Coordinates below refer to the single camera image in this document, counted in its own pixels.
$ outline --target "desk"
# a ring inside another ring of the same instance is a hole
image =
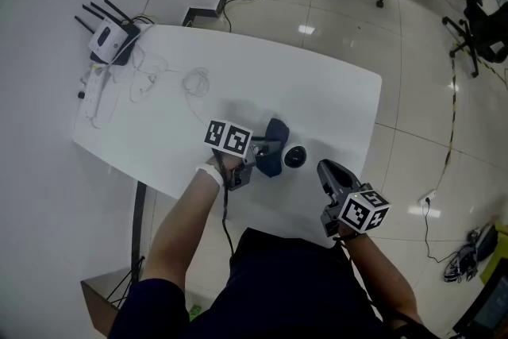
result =
[[[228,219],[330,246],[319,218],[329,198],[316,167],[329,158],[361,175],[379,101],[379,75],[301,48],[204,29],[158,25],[139,44],[147,58],[156,53],[182,73],[165,72],[145,100],[133,103],[129,62],[119,83],[106,85],[108,94],[102,96],[101,103],[115,104],[109,122],[96,129],[79,114],[73,140],[134,179],[179,198],[195,166],[211,156],[203,144],[206,126],[193,111],[204,122],[230,120],[255,135],[264,135],[277,115],[291,130],[289,142],[306,146],[308,160],[273,179],[254,170],[251,183],[229,195]],[[196,67],[209,70],[210,90],[201,98],[186,98],[183,73]],[[221,216],[221,207],[220,195],[212,213]]]

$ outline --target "strap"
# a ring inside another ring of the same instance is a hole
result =
[[[354,239],[355,237],[362,236],[362,235],[363,235],[363,233],[355,232],[355,233],[351,233],[347,236],[334,237],[333,239],[335,241],[350,241],[350,240]]]
[[[215,181],[219,184],[219,187],[222,187],[224,184],[224,180],[222,179],[222,175],[217,169],[210,164],[199,164],[196,166],[196,172],[199,170],[203,170],[206,172],[209,176],[211,176]]]

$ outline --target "power strip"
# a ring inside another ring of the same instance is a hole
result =
[[[426,196],[420,198],[420,200],[418,201],[420,203],[421,206],[424,206],[427,204],[427,199],[429,200],[429,205],[430,205],[430,201],[432,201],[434,198],[436,198],[436,190],[431,190]]]

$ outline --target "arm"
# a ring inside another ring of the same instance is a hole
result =
[[[223,156],[228,171],[240,161],[234,156]],[[214,158],[208,164],[220,171]],[[142,279],[166,279],[185,291],[185,275],[218,192],[214,178],[199,170],[157,230]]]
[[[339,228],[341,236],[344,237],[351,233],[354,233],[351,228],[341,224]],[[345,245],[372,300],[421,323],[411,286],[371,238],[367,234],[363,234],[346,241]],[[383,315],[383,318],[393,330],[406,324],[404,321],[393,319],[388,315]]]

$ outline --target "tiled floor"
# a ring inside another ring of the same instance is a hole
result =
[[[445,263],[426,257],[425,223],[418,206],[418,199],[440,177],[452,125],[448,50],[454,40],[441,18],[456,20],[463,8],[464,0],[385,0],[383,9],[375,0],[257,0],[233,2],[227,8],[233,33],[303,47],[382,76],[362,180],[382,191],[393,207],[383,227],[371,235],[408,279],[421,317],[440,336],[482,289],[478,278],[442,282]],[[228,28],[223,19],[201,19],[196,25]],[[506,212],[508,91],[491,72],[480,69],[479,78],[472,79],[470,60],[462,53],[457,56],[455,149],[432,201],[434,216],[429,217],[429,246],[437,257],[459,248],[468,230]],[[502,73],[503,67],[496,69]],[[171,202],[158,194],[148,209],[148,238]],[[229,228],[237,242],[242,230]],[[227,280],[228,258],[220,221],[210,217],[189,271],[189,290],[213,299]]]

